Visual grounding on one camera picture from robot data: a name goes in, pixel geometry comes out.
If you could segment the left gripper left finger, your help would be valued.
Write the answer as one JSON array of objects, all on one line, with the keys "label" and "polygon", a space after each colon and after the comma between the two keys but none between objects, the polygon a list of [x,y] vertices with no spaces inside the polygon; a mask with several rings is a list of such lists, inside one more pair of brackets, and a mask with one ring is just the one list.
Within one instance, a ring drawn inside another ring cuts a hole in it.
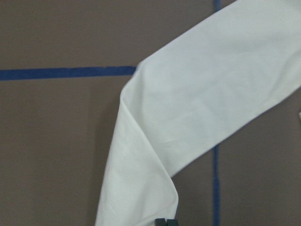
[{"label": "left gripper left finger", "polygon": [[155,226],[166,226],[166,220],[164,218],[158,218],[154,220]]}]

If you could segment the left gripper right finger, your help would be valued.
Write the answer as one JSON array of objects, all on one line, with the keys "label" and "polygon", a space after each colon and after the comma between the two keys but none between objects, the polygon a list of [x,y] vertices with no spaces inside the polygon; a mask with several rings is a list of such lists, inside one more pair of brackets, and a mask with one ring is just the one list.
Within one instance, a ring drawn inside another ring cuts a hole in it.
[{"label": "left gripper right finger", "polygon": [[178,226],[178,221],[176,219],[168,219],[167,226]]}]

